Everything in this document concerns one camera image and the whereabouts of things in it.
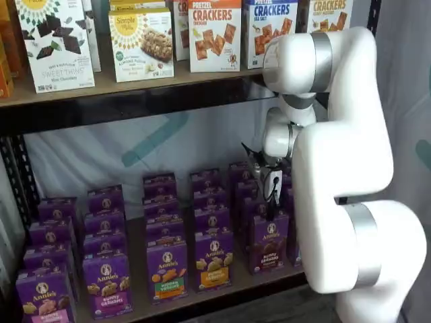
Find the shelf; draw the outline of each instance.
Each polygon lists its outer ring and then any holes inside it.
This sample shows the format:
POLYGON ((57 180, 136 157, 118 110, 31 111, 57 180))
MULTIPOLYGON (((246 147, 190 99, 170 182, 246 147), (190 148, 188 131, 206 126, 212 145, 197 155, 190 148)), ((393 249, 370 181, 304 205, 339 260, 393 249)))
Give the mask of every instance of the shelf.
MULTIPOLYGON (((145 242, 142 235, 145 227, 144 220, 142 218, 134 219, 127 223, 134 310, 130 314, 103 320, 105 323, 152 322, 153 320, 180 322, 306 283, 302 268, 293 268, 289 265, 274 273, 252 276, 248 273, 244 257, 237 249, 235 250, 231 287, 196 294, 191 287, 193 278, 189 277, 189 296, 160 305, 151 305, 147 296, 145 274, 145 242)), ((93 322, 84 287, 78 307, 77 321, 93 322)))
POLYGON ((36 94, 30 74, 16 80, 13 96, 0 100, 0 136, 274 97, 260 69, 190 73, 189 61, 175 62, 175 77, 116 83, 109 40, 99 43, 102 72, 94 74, 95 87, 36 94))

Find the snack box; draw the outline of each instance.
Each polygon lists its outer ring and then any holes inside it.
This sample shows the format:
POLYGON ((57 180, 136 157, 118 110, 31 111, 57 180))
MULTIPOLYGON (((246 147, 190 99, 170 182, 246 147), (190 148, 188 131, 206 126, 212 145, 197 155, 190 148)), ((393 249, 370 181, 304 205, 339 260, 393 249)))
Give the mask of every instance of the snack box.
POLYGON ((21 77, 26 73, 28 64, 18 13, 13 0, 0 0, 0 36, 4 43, 11 76, 21 77))
POLYGON ((186 297, 189 274, 184 235, 147 237, 147 268, 152 303, 186 297))
POLYGON ((354 0, 299 0, 300 32, 336 32, 350 27, 354 0))
POLYGON ((153 199, 158 195, 171 194, 176 196, 174 173, 146 176, 142 179, 145 199, 153 199))
POLYGON ((263 66, 272 39, 295 33, 297 11, 298 0, 245 0, 242 54, 249 69, 263 66))
POLYGON ((60 266, 61 264, 66 264, 73 296, 76 301, 79 301, 79 283, 70 242, 27 247, 24 254, 26 269, 60 266))
POLYGON ((189 0, 191 72, 240 70, 241 0, 189 0))
POLYGON ((103 210, 118 209, 125 213, 123 188, 121 185, 108 186, 88 191, 88 210, 97 213, 103 210))
POLYGON ((93 87, 82 2, 15 2, 36 93, 93 87))
POLYGON ((82 266, 95 320, 133 311, 129 261, 123 250, 87 254, 82 266))
POLYGON ((117 82, 174 76, 168 8, 109 12, 117 82))
POLYGON ((76 323, 75 300, 64 264, 21 271, 16 289, 25 323, 76 323))
POLYGON ((97 213, 88 213, 84 219, 86 234, 95 234, 101 231, 125 231, 125 220, 120 210, 103 210, 97 213))
POLYGON ((84 254, 116 249, 127 249, 126 235, 119 229, 88 234, 84 240, 84 254))
POLYGON ((278 215, 268 221, 255 215, 250 225, 248 269, 251 274, 274 271, 286 263, 286 240, 289 217, 278 215))
POLYGON ((230 230, 217 234, 206 231, 195 233, 196 284, 198 291, 230 286, 234 260, 234 237, 230 230))

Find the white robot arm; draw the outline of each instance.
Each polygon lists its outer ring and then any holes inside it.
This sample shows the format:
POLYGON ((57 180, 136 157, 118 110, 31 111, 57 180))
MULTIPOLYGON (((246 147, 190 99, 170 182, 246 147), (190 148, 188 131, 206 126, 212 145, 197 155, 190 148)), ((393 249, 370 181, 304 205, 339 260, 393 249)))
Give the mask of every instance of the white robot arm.
POLYGON ((298 243, 310 286, 338 293, 345 323, 396 322, 426 255, 418 218, 395 201, 335 202, 378 192, 393 177, 373 35, 352 28, 282 36, 268 46, 263 76, 280 94, 280 107, 267 115, 263 151, 292 159, 298 243), (327 91, 329 121, 316 123, 313 93, 327 91))

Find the chocolate image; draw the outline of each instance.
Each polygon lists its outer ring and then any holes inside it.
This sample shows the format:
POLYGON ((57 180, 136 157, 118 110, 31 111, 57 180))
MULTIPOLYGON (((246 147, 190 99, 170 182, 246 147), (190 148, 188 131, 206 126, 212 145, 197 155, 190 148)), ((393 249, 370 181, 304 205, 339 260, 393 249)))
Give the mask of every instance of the chocolate image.
POLYGON ((44 47, 40 50, 38 56, 36 57, 36 59, 43 59, 45 57, 51 56, 51 54, 53 53, 54 49, 51 46, 48 47, 44 47))
POLYGON ((74 52, 75 54, 81 54, 78 38, 74 36, 64 36, 63 42, 65 43, 66 50, 69 52, 74 52))

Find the orange box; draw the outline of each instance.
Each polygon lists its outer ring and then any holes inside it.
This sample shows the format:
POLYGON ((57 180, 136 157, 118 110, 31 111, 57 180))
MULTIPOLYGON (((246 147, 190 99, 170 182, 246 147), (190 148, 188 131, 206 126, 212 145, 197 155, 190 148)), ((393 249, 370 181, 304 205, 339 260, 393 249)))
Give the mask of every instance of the orange box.
POLYGON ((13 81, 7 64, 5 47, 0 36, 0 98, 8 98, 13 92, 13 81))
POLYGON ((11 75, 21 77, 26 73, 28 61, 13 0, 0 0, 0 35, 3 39, 11 75))

